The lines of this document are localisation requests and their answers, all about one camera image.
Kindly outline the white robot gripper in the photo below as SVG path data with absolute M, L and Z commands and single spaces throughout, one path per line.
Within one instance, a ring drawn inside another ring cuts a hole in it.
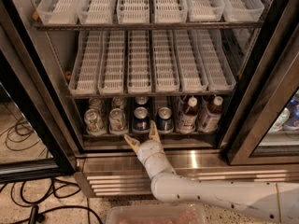
M 139 161 L 143 164 L 150 179 L 159 173 L 175 173 L 175 170 L 164 153 L 160 143 L 160 135 L 154 120 L 150 122 L 149 139 L 140 145 L 140 142 L 125 134 L 125 141 L 136 153 Z

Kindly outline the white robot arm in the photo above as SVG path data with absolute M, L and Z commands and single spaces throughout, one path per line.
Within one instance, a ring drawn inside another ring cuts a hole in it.
M 144 166 L 152 195 L 164 203 L 200 202 L 276 224 L 299 224 L 296 183 L 195 181 L 178 175 L 165 155 L 156 123 L 144 142 L 124 136 Z

